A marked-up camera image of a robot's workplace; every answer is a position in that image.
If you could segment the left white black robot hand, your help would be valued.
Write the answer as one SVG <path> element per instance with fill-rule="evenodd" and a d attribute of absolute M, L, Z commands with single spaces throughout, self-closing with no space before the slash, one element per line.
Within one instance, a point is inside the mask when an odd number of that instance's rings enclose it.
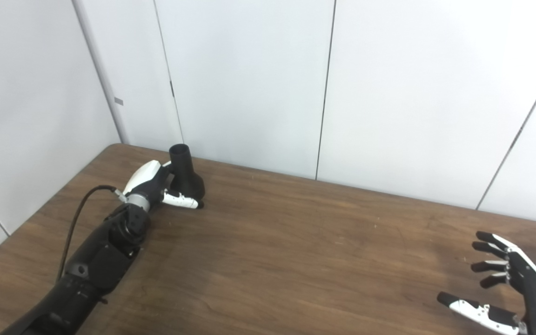
<path fill-rule="evenodd" d="M 172 157 L 162 165 L 149 161 L 134 174 L 123 191 L 122 200 L 149 212 L 159 204 L 181 208 L 203 208 L 205 187 L 195 173 L 191 157 Z"/>

